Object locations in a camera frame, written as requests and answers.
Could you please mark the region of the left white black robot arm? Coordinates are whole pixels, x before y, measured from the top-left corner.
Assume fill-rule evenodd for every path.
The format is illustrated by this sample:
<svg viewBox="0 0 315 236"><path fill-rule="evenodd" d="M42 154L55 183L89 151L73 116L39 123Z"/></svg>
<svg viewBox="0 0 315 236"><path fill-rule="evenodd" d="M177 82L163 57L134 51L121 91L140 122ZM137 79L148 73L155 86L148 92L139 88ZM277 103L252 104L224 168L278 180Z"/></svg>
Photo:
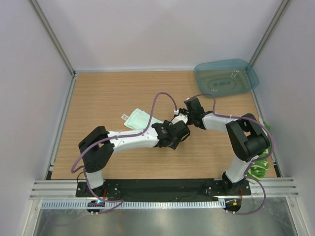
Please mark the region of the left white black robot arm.
<svg viewBox="0 0 315 236"><path fill-rule="evenodd" d="M78 145L88 182L87 191L94 197L104 192L102 172L113 154L135 148L176 149L189 135L190 130L183 121L175 124L164 121L147 129L122 132L98 126Z"/></svg>

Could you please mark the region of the light mint green towel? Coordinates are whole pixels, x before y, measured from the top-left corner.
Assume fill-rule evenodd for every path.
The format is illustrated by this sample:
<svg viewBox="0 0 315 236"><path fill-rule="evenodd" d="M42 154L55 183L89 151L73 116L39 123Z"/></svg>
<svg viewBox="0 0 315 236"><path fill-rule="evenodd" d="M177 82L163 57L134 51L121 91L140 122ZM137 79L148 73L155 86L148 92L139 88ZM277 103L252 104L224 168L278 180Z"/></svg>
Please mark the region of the light mint green towel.
<svg viewBox="0 0 315 236"><path fill-rule="evenodd" d="M128 120L125 120L124 126L132 130L145 129L149 119L150 115L148 113L137 108L129 115Z"/></svg>

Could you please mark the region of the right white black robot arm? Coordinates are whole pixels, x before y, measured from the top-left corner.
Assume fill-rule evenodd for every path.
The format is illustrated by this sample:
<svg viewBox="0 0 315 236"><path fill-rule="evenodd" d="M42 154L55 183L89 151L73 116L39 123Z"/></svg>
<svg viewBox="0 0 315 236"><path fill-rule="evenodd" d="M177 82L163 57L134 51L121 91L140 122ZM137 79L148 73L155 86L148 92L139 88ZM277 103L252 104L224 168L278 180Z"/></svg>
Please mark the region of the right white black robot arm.
<svg viewBox="0 0 315 236"><path fill-rule="evenodd" d="M216 130L228 134L235 154L228 170L222 174L222 190L228 195L237 192L245 181L245 173L251 163L271 147L266 131L252 114L242 117L224 116L212 111L199 112L180 109L188 118L187 124L204 130Z"/></svg>

